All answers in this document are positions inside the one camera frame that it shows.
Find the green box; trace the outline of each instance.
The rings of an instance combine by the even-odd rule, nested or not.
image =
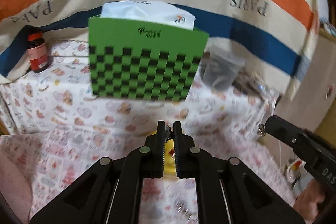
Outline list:
[[[189,91],[185,86],[194,79],[208,37],[199,30],[91,17],[93,93],[115,98],[184,100]]]

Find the white cable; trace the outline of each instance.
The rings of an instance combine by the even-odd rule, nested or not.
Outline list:
[[[280,142],[280,140],[279,140],[279,167],[280,167],[280,169],[282,168],[282,166],[281,166],[281,159],[282,158],[282,155],[281,155],[281,142]]]

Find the pink fabric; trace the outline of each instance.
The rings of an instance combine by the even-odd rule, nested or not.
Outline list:
[[[23,224],[28,222],[32,190],[18,168],[0,152],[0,192]]]

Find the clear plastic cup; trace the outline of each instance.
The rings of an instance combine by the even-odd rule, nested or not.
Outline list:
[[[205,68],[203,82],[217,91],[227,90],[245,66],[245,59],[234,56],[218,45],[212,45],[210,58]]]
[[[203,80],[205,69],[207,68],[209,58],[210,58],[210,53],[205,52],[201,58],[201,61],[199,62],[199,75],[201,76],[202,80]]]

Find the white paper bag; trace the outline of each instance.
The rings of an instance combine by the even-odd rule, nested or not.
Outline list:
[[[142,20],[194,30],[195,17],[163,1],[118,1],[105,3],[100,17]]]

